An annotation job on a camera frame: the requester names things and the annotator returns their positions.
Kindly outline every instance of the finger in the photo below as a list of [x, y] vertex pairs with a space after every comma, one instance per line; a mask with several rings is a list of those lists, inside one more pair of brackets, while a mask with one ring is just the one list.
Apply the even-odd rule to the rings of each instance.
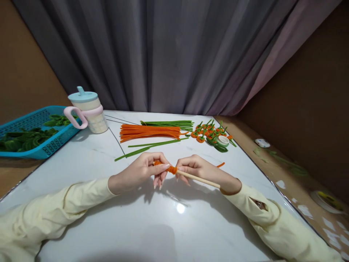
[[179, 176], [179, 179], [181, 179], [187, 186], [190, 186], [188, 178], [186, 178], [185, 176]]
[[162, 172], [164, 172], [166, 169], [170, 167], [170, 164], [160, 164], [156, 166], [150, 166], [147, 168], [147, 175], [160, 175]]
[[179, 171], [197, 176], [197, 170], [195, 168], [189, 167], [189, 166], [180, 166], [178, 167]]
[[145, 156], [148, 159], [149, 165], [153, 164], [155, 160], [159, 160], [163, 164], [169, 164], [168, 160], [162, 152], [146, 153]]
[[160, 174], [160, 180], [162, 183], [164, 183], [166, 176], [167, 176], [167, 171], [164, 171]]
[[156, 186], [158, 185], [158, 182], [160, 180], [160, 177], [158, 175], [156, 175], [154, 177], [154, 181], [153, 181], [153, 186], [154, 186], [154, 189], [156, 188]]
[[160, 174], [160, 182], [161, 182], [161, 185], [159, 186], [159, 189], [161, 190], [161, 188], [163, 187], [164, 185], [164, 182], [165, 182], [165, 178], [167, 176], [167, 171], [164, 171]]
[[192, 168], [199, 168], [199, 164], [197, 163], [197, 156], [192, 155], [186, 158], [178, 159], [176, 167], [180, 167], [180, 166], [189, 166]]

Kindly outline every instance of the white marble table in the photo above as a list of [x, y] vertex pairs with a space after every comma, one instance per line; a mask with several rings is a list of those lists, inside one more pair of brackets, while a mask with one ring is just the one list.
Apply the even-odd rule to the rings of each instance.
[[[121, 149], [116, 138], [120, 141], [120, 126], [128, 123], [126, 121], [139, 124], [140, 120], [192, 120], [196, 126], [212, 118], [108, 110], [104, 113], [111, 120], [108, 121], [110, 130], [98, 135], [88, 129], [77, 133], [1, 201], [0, 213], [70, 184], [117, 174], [138, 157], [114, 162], [123, 154], [122, 149], [125, 153], [137, 149], [128, 148], [128, 145], [170, 140], [134, 139], [122, 143]], [[179, 158], [192, 154], [214, 165], [225, 162], [221, 167], [224, 171], [275, 200], [303, 221], [240, 147], [230, 145], [228, 149], [229, 152], [220, 153], [190, 137], [151, 148], [148, 152], [162, 151], [173, 165]], [[149, 180], [138, 190], [90, 209], [86, 216], [69, 226], [60, 239], [43, 246], [39, 261], [260, 262], [277, 258], [263, 244], [247, 218], [217, 189], [196, 181], [191, 184], [192, 187], [187, 187], [176, 182], [169, 173], [161, 191], [154, 190]]]

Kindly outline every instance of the bundle of orange pipe cleaners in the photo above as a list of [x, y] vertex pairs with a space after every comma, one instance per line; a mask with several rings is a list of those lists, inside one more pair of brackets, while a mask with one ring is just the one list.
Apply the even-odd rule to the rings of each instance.
[[155, 136], [166, 136], [172, 137], [179, 140], [181, 134], [180, 127], [155, 127], [155, 126], [139, 126], [139, 125], [129, 125], [123, 124], [121, 126], [121, 143], [134, 139], [134, 138], [147, 138]]

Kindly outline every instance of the blue plastic basket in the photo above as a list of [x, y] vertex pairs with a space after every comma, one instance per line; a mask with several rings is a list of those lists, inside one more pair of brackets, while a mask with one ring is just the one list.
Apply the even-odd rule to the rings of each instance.
[[[64, 106], [44, 107], [1, 126], [0, 138], [2, 138], [7, 132], [20, 131], [20, 128], [24, 128], [26, 130], [31, 130], [35, 127], [41, 127], [42, 130], [54, 128], [58, 130], [58, 133], [32, 150], [20, 153], [0, 152], [0, 156], [35, 159], [45, 159], [51, 156], [80, 130], [73, 127], [73, 124], [55, 127], [46, 127], [43, 125], [45, 122], [50, 121], [50, 115], [63, 115], [63, 110], [65, 108], [66, 107]], [[76, 121], [81, 125], [80, 118], [76, 119]]]

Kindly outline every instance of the wooden stick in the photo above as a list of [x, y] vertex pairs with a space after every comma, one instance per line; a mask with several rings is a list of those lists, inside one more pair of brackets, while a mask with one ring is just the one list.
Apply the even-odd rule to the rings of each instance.
[[196, 181], [200, 181], [200, 182], [202, 182], [204, 184], [207, 184], [207, 185], [210, 185], [210, 186], [213, 186], [213, 187], [216, 187], [216, 188], [221, 188], [221, 186], [216, 184], [216, 183], [213, 183], [213, 182], [211, 182], [209, 180], [206, 180], [206, 179], [203, 179], [203, 178], [200, 178], [200, 177], [188, 174], [188, 173], [183, 172], [183, 171], [179, 171], [178, 170], [177, 174], [180, 174], [180, 175], [185, 176], [187, 178], [191, 178], [191, 179], [196, 180]]

